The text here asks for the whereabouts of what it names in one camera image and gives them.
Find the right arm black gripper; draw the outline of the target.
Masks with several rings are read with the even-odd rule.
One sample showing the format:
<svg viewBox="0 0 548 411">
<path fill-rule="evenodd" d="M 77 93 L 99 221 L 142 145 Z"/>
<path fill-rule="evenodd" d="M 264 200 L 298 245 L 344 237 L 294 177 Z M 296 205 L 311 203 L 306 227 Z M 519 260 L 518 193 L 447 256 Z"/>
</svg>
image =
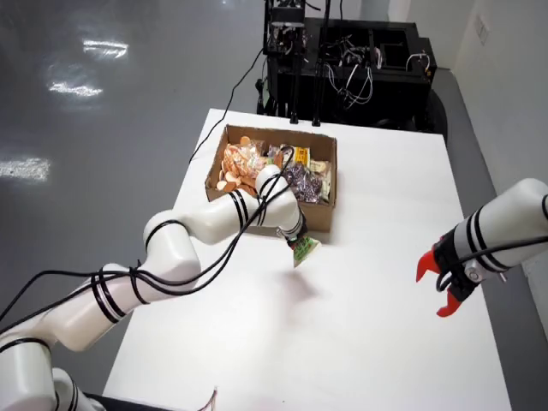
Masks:
<svg viewBox="0 0 548 411">
<path fill-rule="evenodd" d="M 440 318 L 453 315 L 478 286 L 478 281 L 470 280 L 465 273 L 462 258 L 478 251 L 467 235 L 444 234 L 424 253 L 417 264 L 416 282 L 429 271 L 438 274 L 436 290 L 446 292 L 446 304 L 437 310 Z"/>
</svg>

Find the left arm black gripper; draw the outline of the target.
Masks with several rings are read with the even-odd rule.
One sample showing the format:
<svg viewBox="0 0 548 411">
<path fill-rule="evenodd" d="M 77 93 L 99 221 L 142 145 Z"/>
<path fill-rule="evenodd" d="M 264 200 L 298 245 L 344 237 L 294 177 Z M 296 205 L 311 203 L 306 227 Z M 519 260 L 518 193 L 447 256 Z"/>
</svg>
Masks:
<svg viewBox="0 0 548 411">
<path fill-rule="evenodd" d="M 305 237 L 307 233 L 308 228 L 306 223 L 298 223 L 291 230 L 284 230 L 281 227 L 277 228 L 277 235 L 287 242 L 293 252 L 299 249 L 300 239 Z"/>
</svg>

